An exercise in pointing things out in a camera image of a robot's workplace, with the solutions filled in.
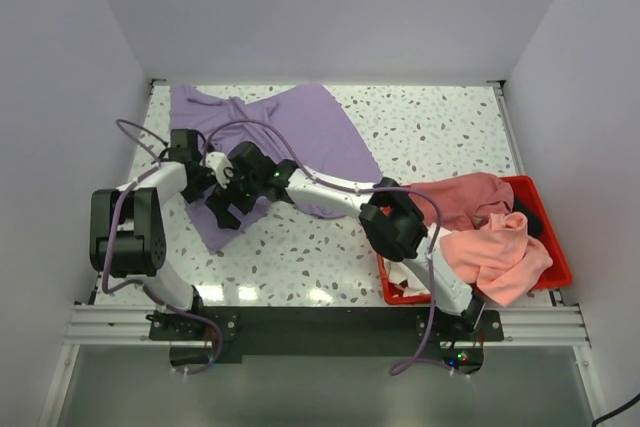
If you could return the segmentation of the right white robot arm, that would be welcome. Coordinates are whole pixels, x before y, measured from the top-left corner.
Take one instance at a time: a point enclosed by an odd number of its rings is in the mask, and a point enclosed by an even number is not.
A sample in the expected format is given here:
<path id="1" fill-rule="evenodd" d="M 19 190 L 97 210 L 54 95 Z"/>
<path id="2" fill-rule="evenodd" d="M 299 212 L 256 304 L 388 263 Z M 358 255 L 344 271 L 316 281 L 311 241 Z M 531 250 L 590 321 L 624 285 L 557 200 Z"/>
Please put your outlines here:
<path id="1" fill-rule="evenodd" d="M 405 265 L 427 287 L 452 337 L 466 340 L 480 329 L 485 302 L 435 252 L 440 227 L 425 225 L 412 200 L 417 191 L 387 177 L 363 183 L 314 171 L 294 159 L 276 163 L 252 142 L 228 155 L 208 147 L 205 166 L 216 179 L 205 204 L 219 228 L 238 230 L 236 214 L 248 214 L 262 198 L 336 211 L 359 222 L 377 254 Z"/>

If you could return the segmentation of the purple t shirt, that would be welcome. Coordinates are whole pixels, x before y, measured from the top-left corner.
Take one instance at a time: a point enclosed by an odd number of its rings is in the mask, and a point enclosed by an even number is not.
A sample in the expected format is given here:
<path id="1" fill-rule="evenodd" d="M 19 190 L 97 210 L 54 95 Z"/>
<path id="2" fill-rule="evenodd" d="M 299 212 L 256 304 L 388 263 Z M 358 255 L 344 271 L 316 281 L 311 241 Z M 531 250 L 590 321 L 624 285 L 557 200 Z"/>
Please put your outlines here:
<path id="1" fill-rule="evenodd" d="M 279 138 L 258 122 L 278 130 L 313 170 L 358 182 L 377 183 L 383 177 L 342 106 L 319 84 L 296 86 L 251 103 L 208 95 L 187 84 L 170 87 L 172 130 L 197 130 L 226 155 L 249 141 L 274 162 L 287 158 Z"/>

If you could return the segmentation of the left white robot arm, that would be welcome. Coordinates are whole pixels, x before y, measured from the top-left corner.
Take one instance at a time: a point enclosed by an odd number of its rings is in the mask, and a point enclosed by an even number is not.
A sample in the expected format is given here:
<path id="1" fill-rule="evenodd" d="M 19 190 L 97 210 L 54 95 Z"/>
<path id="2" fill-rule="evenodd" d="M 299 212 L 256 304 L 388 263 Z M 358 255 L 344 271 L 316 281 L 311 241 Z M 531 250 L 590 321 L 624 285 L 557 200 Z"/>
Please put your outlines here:
<path id="1" fill-rule="evenodd" d="M 168 147 L 146 172 L 127 184 L 100 189 L 91 197 L 89 259 L 101 274 L 101 289 L 113 295 L 141 288 L 161 309 L 175 311 L 171 325 L 185 339 L 207 327 L 197 289 L 167 260 L 162 207 L 180 195 L 187 203 L 203 198 L 215 181 L 203 165 L 204 136 L 196 130 L 170 132 Z"/>

